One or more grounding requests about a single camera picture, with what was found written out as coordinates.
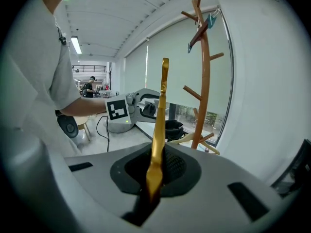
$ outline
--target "black slot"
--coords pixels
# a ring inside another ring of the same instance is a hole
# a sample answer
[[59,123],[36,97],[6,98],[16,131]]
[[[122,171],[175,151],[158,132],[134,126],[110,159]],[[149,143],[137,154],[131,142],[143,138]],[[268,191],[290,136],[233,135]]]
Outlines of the black slot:
[[90,162],[80,163],[76,165],[68,166],[71,172],[79,171],[88,167],[93,166]]
[[232,183],[228,188],[252,221],[256,221],[269,211],[241,182]]

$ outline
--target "wooden stand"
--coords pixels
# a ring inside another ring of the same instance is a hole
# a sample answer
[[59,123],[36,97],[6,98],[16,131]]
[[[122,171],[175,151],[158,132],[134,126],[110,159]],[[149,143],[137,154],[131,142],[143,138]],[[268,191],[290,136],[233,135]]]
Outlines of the wooden stand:
[[195,98],[197,98],[200,101],[199,111],[197,111],[196,108],[194,108],[194,113],[197,116],[197,124],[195,127],[193,139],[192,139],[192,145],[191,147],[193,149],[197,149],[198,144],[202,141],[204,141],[207,137],[202,137],[202,130],[203,125],[207,113],[207,102],[208,102],[208,95],[209,95],[209,83],[210,83],[210,61],[214,60],[216,58],[222,57],[223,53],[218,53],[213,56],[210,56],[209,54],[209,45],[208,45],[208,39],[207,39],[207,28],[208,28],[208,20],[204,21],[203,15],[200,9],[200,3],[201,0],[192,0],[192,5],[194,7],[196,17],[186,13],[182,12],[183,15],[191,18],[192,20],[196,21],[200,25],[200,29],[195,34],[194,38],[189,43],[189,50],[193,47],[193,45],[197,41],[201,41],[201,49],[202,49],[202,87],[201,87],[201,95],[194,92],[189,87],[185,86],[183,89],[187,92],[189,92],[191,95],[193,95]]

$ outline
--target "backpack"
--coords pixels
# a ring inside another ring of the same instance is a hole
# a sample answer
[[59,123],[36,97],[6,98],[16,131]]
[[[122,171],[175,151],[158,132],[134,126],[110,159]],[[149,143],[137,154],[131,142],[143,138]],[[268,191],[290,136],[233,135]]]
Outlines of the backpack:
[[87,83],[85,83],[85,84],[83,85],[83,87],[82,87],[82,96],[83,96],[83,97],[86,96],[86,84],[87,84]]

